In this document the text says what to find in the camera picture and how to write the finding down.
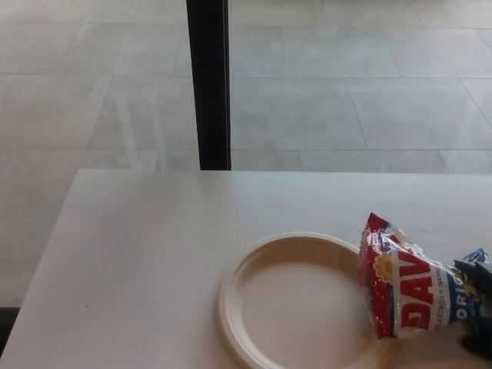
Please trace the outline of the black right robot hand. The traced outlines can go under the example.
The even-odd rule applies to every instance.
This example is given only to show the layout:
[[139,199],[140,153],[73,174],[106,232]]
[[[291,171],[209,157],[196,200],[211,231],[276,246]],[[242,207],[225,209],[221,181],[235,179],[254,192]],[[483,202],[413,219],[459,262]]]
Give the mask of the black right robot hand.
[[[491,302],[491,264],[480,261],[455,261],[457,270],[471,279],[471,286]],[[467,333],[460,339],[461,346],[486,361],[491,361],[491,317],[476,317],[469,320]]]

